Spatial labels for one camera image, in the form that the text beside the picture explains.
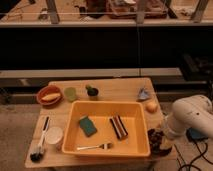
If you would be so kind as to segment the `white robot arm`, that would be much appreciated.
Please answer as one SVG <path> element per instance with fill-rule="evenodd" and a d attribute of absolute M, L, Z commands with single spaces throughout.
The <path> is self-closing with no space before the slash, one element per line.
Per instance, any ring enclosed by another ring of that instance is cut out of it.
<path fill-rule="evenodd" d="M 174 140 L 183 136 L 189 128 L 213 138 L 213 103 L 204 95 L 178 99 L 172 104 L 172 113 L 162 120 L 160 128 L 164 133 L 160 145 L 162 150 L 171 148 Z"/>

